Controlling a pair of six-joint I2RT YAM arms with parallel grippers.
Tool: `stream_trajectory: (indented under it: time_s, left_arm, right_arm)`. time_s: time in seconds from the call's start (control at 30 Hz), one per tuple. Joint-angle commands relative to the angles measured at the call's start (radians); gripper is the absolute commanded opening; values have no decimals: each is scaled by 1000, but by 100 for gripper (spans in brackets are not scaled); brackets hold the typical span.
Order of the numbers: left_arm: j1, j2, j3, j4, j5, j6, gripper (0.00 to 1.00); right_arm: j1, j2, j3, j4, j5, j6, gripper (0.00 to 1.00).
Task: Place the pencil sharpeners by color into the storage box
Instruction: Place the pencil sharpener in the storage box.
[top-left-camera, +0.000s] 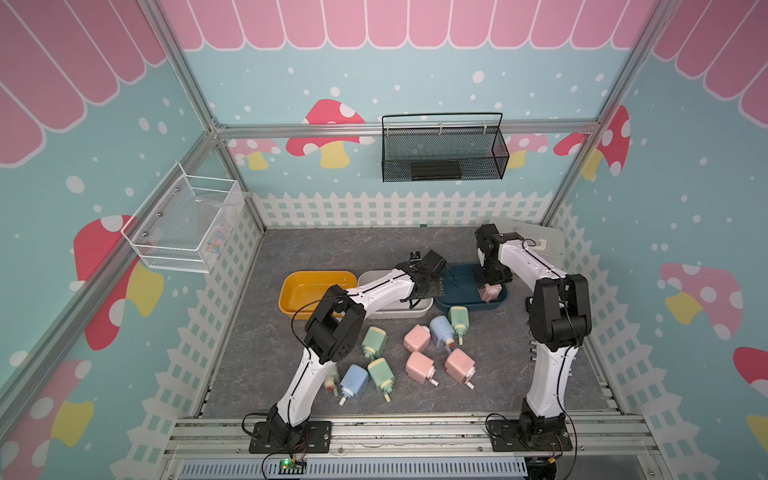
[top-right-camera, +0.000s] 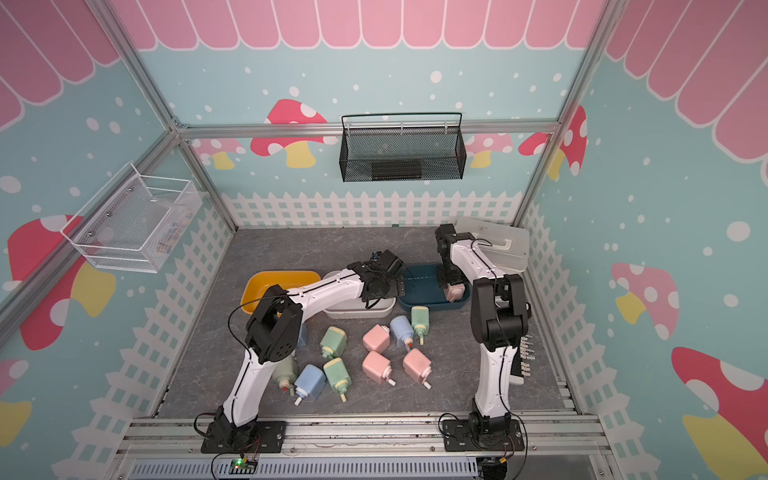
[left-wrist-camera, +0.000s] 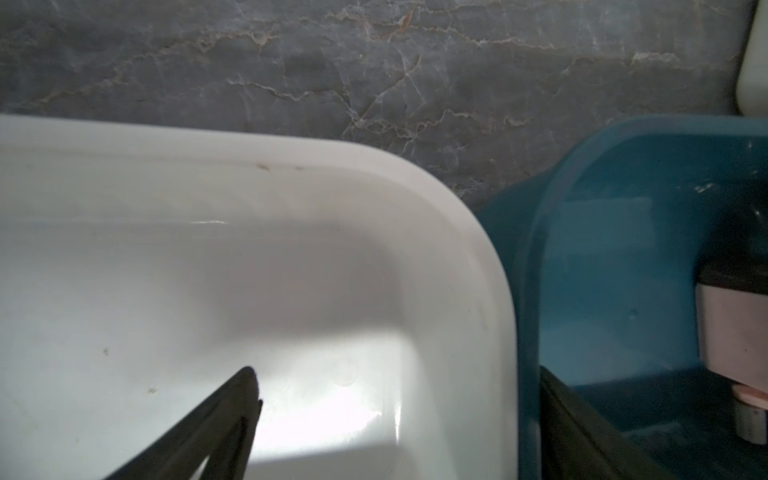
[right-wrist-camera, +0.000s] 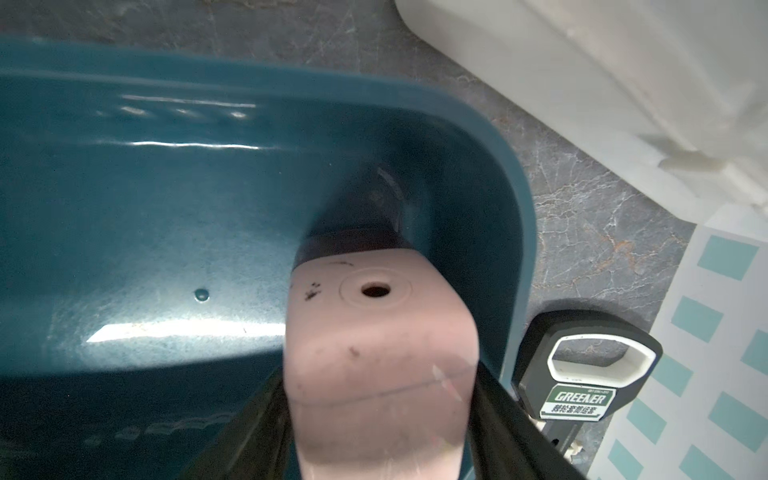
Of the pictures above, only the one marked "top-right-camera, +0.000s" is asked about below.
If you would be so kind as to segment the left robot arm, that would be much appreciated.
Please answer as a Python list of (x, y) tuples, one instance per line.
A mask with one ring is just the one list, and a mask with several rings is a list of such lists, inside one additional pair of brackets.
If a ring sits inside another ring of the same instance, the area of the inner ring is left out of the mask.
[(246, 324), (246, 335), (240, 341), (244, 348), (243, 363), (232, 391), (216, 411), (214, 424), (228, 435), (255, 422), (268, 381), (277, 363), (294, 352), (301, 325), (344, 301), (360, 299), (370, 304), (403, 296), (402, 267), (403, 261), (385, 250), (306, 286), (269, 287), (258, 299)]

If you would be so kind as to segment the dark teal storage box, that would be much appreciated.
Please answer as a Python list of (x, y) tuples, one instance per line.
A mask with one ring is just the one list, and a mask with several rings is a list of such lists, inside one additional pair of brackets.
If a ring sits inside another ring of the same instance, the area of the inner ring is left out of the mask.
[(431, 311), (462, 308), (471, 298), (471, 287), (465, 284), (463, 296), (455, 302), (449, 302), (438, 282), (441, 270), (442, 265), (440, 263), (406, 266), (402, 270), (405, 295), (397, 299), (399, 306), (406, 311), (410, 311), (414, 306), (424, 306)]

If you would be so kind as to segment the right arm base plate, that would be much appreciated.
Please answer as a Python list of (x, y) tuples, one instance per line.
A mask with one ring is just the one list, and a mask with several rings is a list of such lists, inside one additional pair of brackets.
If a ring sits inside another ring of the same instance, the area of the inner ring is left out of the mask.
[(522, 452), (525, 437), (517, 420), (502, 418), (488, 431), (467, 419), (444, 418), (438, 422), (447, 452)]

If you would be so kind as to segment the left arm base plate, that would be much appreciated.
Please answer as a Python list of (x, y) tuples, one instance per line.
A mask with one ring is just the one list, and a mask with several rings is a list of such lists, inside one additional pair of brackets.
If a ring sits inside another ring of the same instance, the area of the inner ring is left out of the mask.
[(208, 426), (200, 451), (203, 454), (280, 453), (286, 427), (284, 421), (257, 420), (234, 427), (221, 417)]

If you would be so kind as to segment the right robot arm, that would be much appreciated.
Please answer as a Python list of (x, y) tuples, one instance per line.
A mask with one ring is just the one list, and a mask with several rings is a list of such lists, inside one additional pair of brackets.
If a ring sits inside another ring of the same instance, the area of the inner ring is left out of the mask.
[(509, 384), (524, 382), (523, 338), (531, 316), (524, 280), (506, 273), (481, 251), (485, 239), (458, 232), (451, 224), (435, 230), (437, 252), (442, 265), (437, 281), (450, 302), (459, 300), (472, 288), (470, 327), (480, 345), (480, 374), (469, 415), (473, 435), (511, 431)]

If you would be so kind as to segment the white plastic storage box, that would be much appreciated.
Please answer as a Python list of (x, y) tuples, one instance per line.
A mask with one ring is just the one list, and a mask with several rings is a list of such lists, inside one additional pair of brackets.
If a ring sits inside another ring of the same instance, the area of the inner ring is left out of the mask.
[(378, 319), (388, 316), (394, 309), (395, 298), (374, 300), (366, 303), (360, 298), (336, 303), (326, 309), (324, 313), (332, 319)]

